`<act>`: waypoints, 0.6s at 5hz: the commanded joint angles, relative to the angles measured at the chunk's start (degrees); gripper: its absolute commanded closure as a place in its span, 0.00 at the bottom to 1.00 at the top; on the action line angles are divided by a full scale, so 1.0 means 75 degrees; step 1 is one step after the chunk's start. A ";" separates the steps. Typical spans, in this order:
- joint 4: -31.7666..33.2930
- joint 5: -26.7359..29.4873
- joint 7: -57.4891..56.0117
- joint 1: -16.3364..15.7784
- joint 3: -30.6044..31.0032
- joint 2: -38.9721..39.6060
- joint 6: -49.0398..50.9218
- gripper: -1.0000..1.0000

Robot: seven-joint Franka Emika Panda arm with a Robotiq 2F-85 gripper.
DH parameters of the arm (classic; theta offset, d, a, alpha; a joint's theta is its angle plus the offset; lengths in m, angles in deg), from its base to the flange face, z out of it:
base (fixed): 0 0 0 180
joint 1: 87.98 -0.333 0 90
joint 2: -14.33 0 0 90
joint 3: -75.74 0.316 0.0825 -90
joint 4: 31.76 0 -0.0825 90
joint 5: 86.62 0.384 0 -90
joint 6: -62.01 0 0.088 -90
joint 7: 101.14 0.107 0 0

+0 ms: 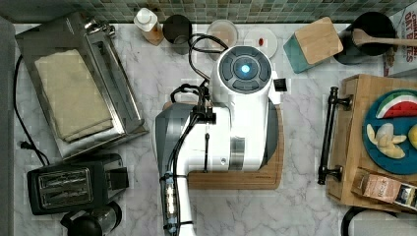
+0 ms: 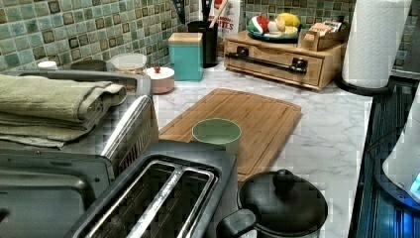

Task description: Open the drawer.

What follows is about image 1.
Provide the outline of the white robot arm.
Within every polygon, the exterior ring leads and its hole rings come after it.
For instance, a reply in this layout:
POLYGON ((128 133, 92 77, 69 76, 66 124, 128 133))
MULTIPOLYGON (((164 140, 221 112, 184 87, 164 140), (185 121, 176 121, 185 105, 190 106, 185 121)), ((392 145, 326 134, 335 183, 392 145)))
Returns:
POLYGON ((257 171, 278 141, 276 102, 269 97, 276 72, 253 46, 223 51, 208 84, 184 84, 196 103, 171 101, 153 124, 164 236, 196 236, 188 191, 192 171, 257 171))

